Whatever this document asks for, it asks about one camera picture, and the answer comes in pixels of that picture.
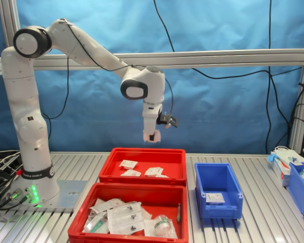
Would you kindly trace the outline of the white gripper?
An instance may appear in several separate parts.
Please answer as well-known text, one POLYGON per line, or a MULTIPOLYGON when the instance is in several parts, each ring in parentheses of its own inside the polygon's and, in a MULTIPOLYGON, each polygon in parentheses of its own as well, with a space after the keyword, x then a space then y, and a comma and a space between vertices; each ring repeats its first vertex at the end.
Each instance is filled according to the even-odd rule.
MULTIPOLYGON (((143 102, 143 124, 144 134, 153 134, 156 129, 157 119, 159 117, 159 114, 162 112, 163 105, 162 103, 149 103, 149 102, 143 102)), ((149 135, 149 140, 154 141, 155 136, 149 135)))

